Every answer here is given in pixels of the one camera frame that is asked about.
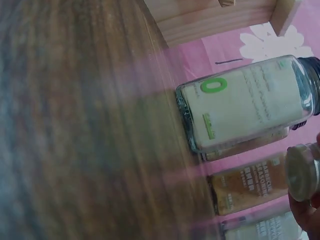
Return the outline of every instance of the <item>orange spice jar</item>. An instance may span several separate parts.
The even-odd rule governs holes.
[[[286,153],[277,153],[210,176],[217,214],[235,213],[286,195],[285,157]]]

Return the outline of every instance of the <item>finger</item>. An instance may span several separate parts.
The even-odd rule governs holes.
[[[298,202],[289,193],[289,203],[294,219],[302,228],[308,232],[310,229],[310,218],[315,213],[316,209],[310,205],[310,201]]]
[[[316,142],[318,143],[318,145],[320,145],[320,133],[318,133],[318,135],[316,136]]]
[[[315,209],[318,209],[320,207],[320,193],[316,193],[311,198],[311,205]]]

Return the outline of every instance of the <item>green number 0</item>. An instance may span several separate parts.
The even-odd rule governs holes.
[[[220,86],[215,87],[215,88],[209,88],[208,84],[213,84],[213,83],[219,83]],[[200,85],[200,89],[202,90],[202,92],[204,92],[206,94],[214,94],[214,93],[218,93],[218,92],[226,89],[227,86],[228,86],[228,83],[224,78],[216,77],[216,78],[210,78],[210,79],[204,81]]]

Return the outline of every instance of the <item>white label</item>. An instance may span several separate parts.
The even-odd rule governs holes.
[[[301,119],[303,108],[292,61],[291,57],[269,60],[184,87],[198,147],[286,127]]]
[[[301,234],[301,229],[291,212],[266,220],[229,230],[226,240],[295,240]]]

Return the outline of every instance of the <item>human hand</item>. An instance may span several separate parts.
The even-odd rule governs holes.
[[[320,146],[320,133],[316,137]],[[298,202],[289,193],[290,208],[302,230],[308,233],[310,240],[320,239],[320,193],[309,201]]]

